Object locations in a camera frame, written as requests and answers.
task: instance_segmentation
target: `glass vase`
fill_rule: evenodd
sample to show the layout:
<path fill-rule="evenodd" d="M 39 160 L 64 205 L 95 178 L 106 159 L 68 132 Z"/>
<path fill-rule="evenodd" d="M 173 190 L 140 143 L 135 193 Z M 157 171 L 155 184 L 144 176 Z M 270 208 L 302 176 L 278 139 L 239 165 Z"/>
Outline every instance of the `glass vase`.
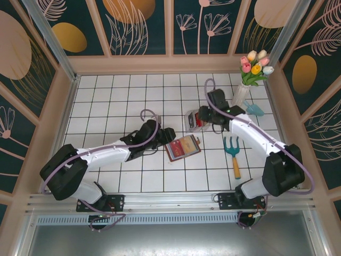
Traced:
<path fill-rule="evenodd" d="M 242 107 L 250 88 L 251 85 L 245 85 L 241 82 L 233 96 L 232 105 Z"/>

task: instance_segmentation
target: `beige circle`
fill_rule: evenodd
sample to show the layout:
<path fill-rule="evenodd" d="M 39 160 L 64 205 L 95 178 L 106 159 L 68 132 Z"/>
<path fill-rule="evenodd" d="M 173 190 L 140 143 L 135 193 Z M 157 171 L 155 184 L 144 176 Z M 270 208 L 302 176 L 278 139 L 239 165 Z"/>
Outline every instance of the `beige circle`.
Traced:
<path fill-rule="evenodd" d="M 150 18 L 155 10 L 155 0 L 103 0 L 103 4 L 107 11 L 116 20 L 123 23 L 138 23 L 137 19 L 133 20 L 134 11 L 131 3 L 135 7 L 136 11 L 140 10 L 145 20 Z"/>
<path fill-rule="evenodd" d="M 52 27 L 55 36 L 64 50 L 81 52 L 86 49 L 87 42 L 82 31 L 76 26 L 61 22 Z"/>
<path fill-rule="evenodd" d="M 264 28 L 283 27 L 297 0 L 257 0 L 255 5 L 255 20 Z"/>
<path fill-rule="evenodd" d="M 19 80 L 31 66 L 30 39 L 19 22 L 0 11 L 0 74 Z"/>
<path fill-rule="evenodd" d="M 312 57 L 308 55 L 299 57 L 293 70 L 294 90 L 299 94 L 308 92 L 313 86 L 317 71 L 318 67 Z"/>

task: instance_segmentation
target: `vent grille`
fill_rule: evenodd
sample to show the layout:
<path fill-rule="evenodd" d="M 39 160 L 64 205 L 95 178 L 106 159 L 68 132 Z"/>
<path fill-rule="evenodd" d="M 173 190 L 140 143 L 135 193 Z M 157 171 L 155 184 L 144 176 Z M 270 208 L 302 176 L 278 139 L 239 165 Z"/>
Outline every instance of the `vent grille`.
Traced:
<path fill-rule="evenodd" d="M 48 215 L 38 218 L 38 226 L 88 225 L 89 215 L 60 216 Z M 94 225 L 111 224 L 119 217 L 111 217 L 94 222 Z M 192 214 L 128 214 L 118 225 L 148 224 L 195 224 L 195 223 L 227 223 L 237 222 L 237 213 L 192 213 Z"/>

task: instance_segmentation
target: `garden fork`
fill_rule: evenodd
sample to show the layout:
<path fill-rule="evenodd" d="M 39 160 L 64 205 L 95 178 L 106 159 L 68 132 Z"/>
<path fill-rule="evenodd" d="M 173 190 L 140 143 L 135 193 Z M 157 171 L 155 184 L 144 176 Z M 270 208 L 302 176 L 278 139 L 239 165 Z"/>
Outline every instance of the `garden fork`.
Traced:
<path fill-rule="evenodd" d="M 237 137 L 237 147 L 234 148 L 232 145 L 232 137 L 230 137 L 230 146 L 231 148 L 228 148 L 226 146 L 226 137 L 224 137 L 224 149 L 225 152 L 230 154 L 232 156 L 232 161 L 233 161 L 233 170 L 234 170 L 234 178 L 236 180 L 240 179 L 240 172 L 239 172 L 239 166 L 238 166 L 238 162 L 236 159 L 236 154 L 239 153 L 239 142 L 238 142 L 239 137 Z"/>

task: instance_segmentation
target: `grid floor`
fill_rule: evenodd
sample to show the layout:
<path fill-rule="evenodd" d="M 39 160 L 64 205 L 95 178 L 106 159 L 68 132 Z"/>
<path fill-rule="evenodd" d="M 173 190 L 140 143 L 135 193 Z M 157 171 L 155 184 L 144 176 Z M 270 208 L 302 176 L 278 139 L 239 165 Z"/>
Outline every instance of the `grid floor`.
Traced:
<path fill-rule="evenodd" d="M 173 128 L 180 138 L 186 135 L 184 114 L 207 105 L 204 82 L 210 77 L 231 103 L 241 81 L 240 74 L 82 76 L 64 144 L 88 148 L 117 141 L 140 129 L 139 114 L 144 108 L 162 116 L 161 127 Z M 262 117 L 250 115 L 250 118 L 279 140 L 265 87 L 252 87 L 247 99 L 265 112 Z M 229 139 L 229 132 L 215 134 L 210 127 L 195 136 L 200 139 L 202 149 L 196 155 L 171 163 L 165 150 L 160 148 L 152 156 L 91 170 L 85 179 L 99 182 L 108 193 L 129 193 L 231 190 L 262 175 L 265 160 L 240 140 L 237 160 L 241 179 L 234 178 L 232 157 L 223 147 L 223 137 Z"/>

